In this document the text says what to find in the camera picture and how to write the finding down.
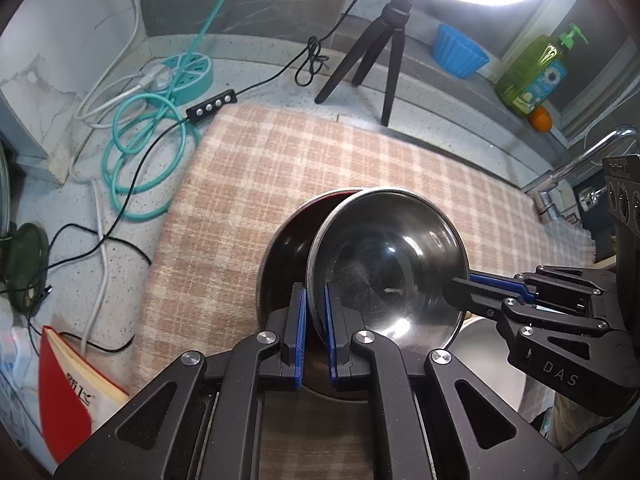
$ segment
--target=tripod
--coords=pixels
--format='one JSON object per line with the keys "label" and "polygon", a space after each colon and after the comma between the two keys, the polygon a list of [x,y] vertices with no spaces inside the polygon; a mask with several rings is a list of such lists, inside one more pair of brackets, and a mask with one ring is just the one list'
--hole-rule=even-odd
{"label": "tripod", "polygon": [[386,76],[385,103],[382,108],[380,123],[383,126],[389,125],[391,117],[391,107],[396,96],[396,86],[398,85],[398,75],[400,64],[402,63],[402,53],[404,51],[404,26],[409,20],[409,9],[414,0],[391,0],[382,9],[369,27],[357,39],[355,44],[347,52],[344,59],[335,69],[334,73],[322,87],[316,96],[316,104],[324,103],[334,91],[338,83],[344,79],[347,72],[362,57],[362,61],[356,74],[351,81],[354,86],[359,86],[367,76],[371,67],[380,56],[386,44],[391,41],[391,55]]}

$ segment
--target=chrome faucet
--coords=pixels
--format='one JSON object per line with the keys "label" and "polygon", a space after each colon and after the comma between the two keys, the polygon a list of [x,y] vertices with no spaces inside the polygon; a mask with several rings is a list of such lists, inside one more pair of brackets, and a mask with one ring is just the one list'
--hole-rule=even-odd
{"label": "chrome faucet", "polygon": [[612,145],[614,142],[617,142],[620,139],[626,139],[628,137],[635,137],[636,140],[638,140],[640,139],[640,134],[638,133],[638,130],[635,126],[623,124],[622,126],[619,126],[615,130],[609,132],[588,150],[581,153],[573,160],[566,163],[564,166],[556,168],[555,170],[547,171],[545,174],[540,175],[537,179],[529,182],[526,186],[521,188],[520,190],[522,192],[532,197],[542,223],[546,224],[560,218],[558,208],[549,196],[549,192],[552,189],[556,188],[558,182],[580,168],[583,164],[590,160],[591,157],[597,155],[607,146]]}

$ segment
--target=teal cable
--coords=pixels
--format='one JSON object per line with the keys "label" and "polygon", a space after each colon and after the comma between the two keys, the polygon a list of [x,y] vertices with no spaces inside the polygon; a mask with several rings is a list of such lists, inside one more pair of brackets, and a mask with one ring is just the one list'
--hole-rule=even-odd
{"label": "teal cable", "polygon": [[[211,23],[213,22],[216,15],[220,11],[220,7],[222,7],[224,2],[225,0],[218,0],[216,2],[216,5],[213,7],[213,9],[211,9],[211,12],[209,13],[209,17],[207,18],[207,21],[202,25],[202,28],[200,29],[200,32],[198,33],[197,37],[191,43],[191,46],[189,47],[187,54],[185,56],[182,56],[182,61],[180,62],[180,65],[178,66],[178,70],[176,71],[175,76],[172,79],[171,85],[169,86],[166,92],[162,92],[162,94],[153,93],[153,92],[144,92],[141,94],[135,94],[129,99],[126,99],[126,101],[124,101],[118,107],[118,110],[116,111],[116,115],[113,119],[113,124],[111,127],[111,141],[107,145],[107,148],[104,150],[104,154],[102,156],[102,164],[101,164],[102,177],[106,185],[110,189],[111,203],[113,204],[116,210],[119,211],[122,208],[122,204],[120,203],[118,195],[126,194],[129,192],[129,186],[118,185],[120,171],[122,170],[122,167],[126,163],[127,157],[136,155],[137,153],[143,150],[143,148],[145,147],[145,145],[148,143],[149,139],[155,132],[156,128],[158,127],[158,124],[160,123],[160,121],[162,121],[163,119],[179,121],[182,118],[180,116],[180,112],[178,111],[178,108],[175,107],[174,105],[174,100],[172,100],[172,92],[174,91],[178,81],[180,81],[182,73],[184,72],[184,69],[188,64],[188,61],[191,59],[191,55],[194,53],[197,46],[200,44],[200,41],[202,40],[205,33],[211,26]],[[155,113],[144,114],[144,115],[141,115],[140,117],[136,117],[135,119],[131,120],[129,123],[125,124],[123,127],[119,128],[118,122],[120,121],[120,117],[122,116],[122,113],[124,112],[124,110],[127,107],[131,106],[136,101],[139,101],[142,99],[159,102],[160,106],[158,108],[158,111]],[[143,121],[149,121],[149,122],[138,133],[136,133],[129,142],[124,144],[122,137],[133,126]],[[140,193],[140,192],[152,189],[155,186],[158,186],[161,182],[167,179],[167,177],[169,177],[174,172],[175,168],[180,163],[182,156],[184,155],[184,147],[186,145],[187,130],[193,136],[196,142],[196,145],[198,145],[198,143],[200,142],[200,134],[198,133],[198,131],[190,124],[187,124],[187,125],[185,125],[184,123],[181,124],[179,128],[180,146],[178,147],[178,150],[175,153],[174,160],[172,160],[169,166],[167,166],[164,169],[164,171],[160,175],[156,176],[153,180],[149,182],[145,182],[144,184],[135,186],[133,188],[132,193],[135,194],[135,193]],[[120,157],[116,161],[114,168],[110,170],[108,161],[111,154],[111,150],[113,148],[117,148],[119,150]],[[132,221],[145,222],[166,213],[170,205],[171,205],[171,200],[169,200],[168,202],[166,202],[165,204],[163,204],[159,208],[156,208],[153,211],[149,211],[146,213],[130,213],[125,211],[123,216]]]}

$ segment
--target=red book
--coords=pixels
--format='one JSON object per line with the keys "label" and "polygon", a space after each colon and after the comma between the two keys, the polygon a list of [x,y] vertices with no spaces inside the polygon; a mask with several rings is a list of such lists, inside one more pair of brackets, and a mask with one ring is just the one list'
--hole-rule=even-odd
{"label": "red book", "polygon": [[42,327],[38,401],[42,434],[62,462],[129,397],[80,356],[50,326]]}

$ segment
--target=green dish soap bottle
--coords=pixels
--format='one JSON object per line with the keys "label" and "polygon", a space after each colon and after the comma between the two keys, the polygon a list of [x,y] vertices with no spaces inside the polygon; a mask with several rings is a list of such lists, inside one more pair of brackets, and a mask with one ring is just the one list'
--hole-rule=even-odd
{"label": "green dish soap bottle", "polygon": [[587,38],[575,23],[555,40],[539,36],[516,58],[495,85],[500,100],[520,117],[531,111],[555,90],[567,74],[565,59],[574,47],[574,36]]}

